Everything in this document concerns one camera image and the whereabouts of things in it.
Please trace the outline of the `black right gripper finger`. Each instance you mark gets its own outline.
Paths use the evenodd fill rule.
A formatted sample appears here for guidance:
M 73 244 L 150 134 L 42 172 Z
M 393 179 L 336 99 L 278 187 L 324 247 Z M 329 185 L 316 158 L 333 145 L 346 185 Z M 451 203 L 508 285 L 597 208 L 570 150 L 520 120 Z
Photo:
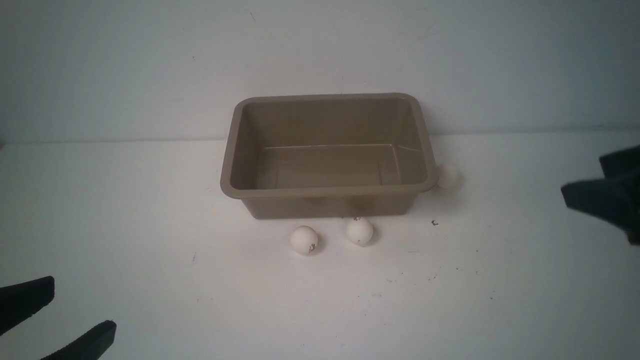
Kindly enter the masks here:
M 565 205 L 611 224 L 627 235 L 633 246 L 640 244 L 639 173 L 570 182 L 561 187 Z
M 605 177 L 618 177 L 640 168 L 640 146 L 631 146 L 599 157 L 599 164 Z

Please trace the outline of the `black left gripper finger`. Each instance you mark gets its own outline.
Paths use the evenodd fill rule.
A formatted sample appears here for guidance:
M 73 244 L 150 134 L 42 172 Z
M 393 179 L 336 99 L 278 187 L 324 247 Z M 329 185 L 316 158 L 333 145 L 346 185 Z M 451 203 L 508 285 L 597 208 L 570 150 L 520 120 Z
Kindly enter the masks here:
M 65 347 L 45 356 L 44 360 L 98 360 L 115 341 L 117 324 L 106 320 L 91 328 Z
M 8 285 L 0 289 L 0 335 L 29 319 L 55 297 L 55 278 Z

